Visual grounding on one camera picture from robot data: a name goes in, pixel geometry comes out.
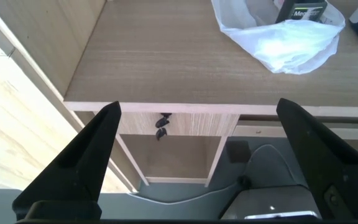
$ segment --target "wooden floor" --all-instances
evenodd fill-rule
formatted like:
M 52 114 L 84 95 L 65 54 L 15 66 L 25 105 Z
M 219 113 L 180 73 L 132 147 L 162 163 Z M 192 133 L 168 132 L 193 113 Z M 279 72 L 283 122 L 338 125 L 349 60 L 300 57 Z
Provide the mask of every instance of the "wooden floor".
M 25 189 L 77 134 L 9 57 L 0 57 L 0 189 Z M 102 192 L 127 192 L 108 169 Z

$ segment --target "open shelf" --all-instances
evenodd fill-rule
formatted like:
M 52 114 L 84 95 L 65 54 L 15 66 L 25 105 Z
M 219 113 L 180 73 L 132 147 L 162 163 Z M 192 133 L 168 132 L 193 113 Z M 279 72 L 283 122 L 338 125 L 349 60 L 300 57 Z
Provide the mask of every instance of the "open shelf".
M 121 137 L 148 182 L 207 184 L 221 142 L 210 136 Z

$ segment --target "wall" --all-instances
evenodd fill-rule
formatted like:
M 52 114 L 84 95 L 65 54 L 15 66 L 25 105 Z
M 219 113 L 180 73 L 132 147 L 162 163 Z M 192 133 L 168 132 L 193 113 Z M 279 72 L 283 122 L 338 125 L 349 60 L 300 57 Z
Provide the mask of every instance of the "wall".
M 0 30 L 31 66 L 26 75 L 79 131 L 93 113 L 62 106 L 105 0 L 0 1 Z

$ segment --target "light wood surface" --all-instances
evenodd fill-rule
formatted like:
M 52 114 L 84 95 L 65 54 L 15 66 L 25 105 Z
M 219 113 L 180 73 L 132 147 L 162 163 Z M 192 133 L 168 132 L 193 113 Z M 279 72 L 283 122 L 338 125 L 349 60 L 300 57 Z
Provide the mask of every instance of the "light wood surface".
M 64 95 L 105 0 L 0 1 L 0 18 L 22 54 Z
M 324 123 L 342 139 L 358 140 L 358 124 Z M 239 121 L 232 136 L 286 138 L 278 121 Z
M 0 56 L 0 188 L 25 189 L 76 131 L 12 58 Z M 106 171 L 102 192 L 129 192 Z
M 330 2 L 346 18 L 358 6 Z M 220 33 L 209 1 L 117 0 L 106 3 L 65 101 L 73 110 L 119 100 L 123 111 L 221 113 L 212 109 L 226 105 L 226 113 L 275 114 L 281 97 L 314 115 L 358 116 L 358 37 L 349 26 L 315 72 L 272 74 Z
M 121 146 L 122 150 L 125 152 L 131 164 L 134 166 L 139 177 L 143 180 L 143 183 L 148 186 L 149 182 L 144 175 L 144 171 L 147 168 L 147 152 L 143 150 L 142 147 L 134 147 L 131 150 L 127 147 L 126 142 L 124 141 L 125 136 L 116 134 L 116 142 Z
M 155 135 L 155 123 L 163 118 L 160 113 L 123 113 L 118 126 L 119 134 Z M 239 115 L 173 113 L 164 128 L 174 136 L 229 136 Z
M 104 0 L 0 1 L 0 47 L 6 54 L 9 46 L 16 49 L 19 66 L 77 131 L 93 114 L 61 104 L 103 5 Z
M 208 172 L 208 178 L 205 183 L 205 187 L 208 187 L 212 180 L 216 166 L 218 165 L 219 158 L 224 149 L 224 145 L 227 141 L 227 136 L 223 136 L 220 139 L 213 139 L 214 141 L 208 141 L 206 143 L 206 170 Z
M 132 192 L 137 192 L 140 188 L 140 176 L 135 167 L 127 157 L 121 145 L 115 141 L 112 146 L 111 160 L 109 168 L 114 172 L 118 172 L 119 178 L 122 177 L 121 182 L 128 185 Z
M 206 183 L 207 148 L 218 148 L 219 137 L 121 135 L 146 179 L 151 182 Z

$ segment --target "floor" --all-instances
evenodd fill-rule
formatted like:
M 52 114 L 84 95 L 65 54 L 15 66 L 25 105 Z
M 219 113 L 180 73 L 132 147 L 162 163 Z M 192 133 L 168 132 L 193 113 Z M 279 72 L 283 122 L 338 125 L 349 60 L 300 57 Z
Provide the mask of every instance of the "floor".
M 152 184 L 148 187 L 142 185 L 138 195 L 159 202 L 178 202 L 228 186 L 231 187 L 196 200 L 173 205 L 162 205 L 126 194 L 102 194 L 99 198 L 99 205 L 103 211 L 102 218 L 214 220 L 218 218 L 227 202 L 240 189 L 233 183 L 244 171 L 251 178 L 253 187 L 256 188 L 306 184 L 286 139 L 230 138 L 230 141 L 239 139 L 248 141 L 253 151 L 264 144 L 274 145 L 288 163 L 293 177 L 281 155 L 270 146 L 258 150 L 247 169 L 245 164 L 231 164 L 226 151 L 223 151 L 216 173 L 208 188 L 199 184 Z M 14 222 L 15 216 L 11 210 L 11 203 L 19 194 L 18 190 L 0 190 L 0 223 Z

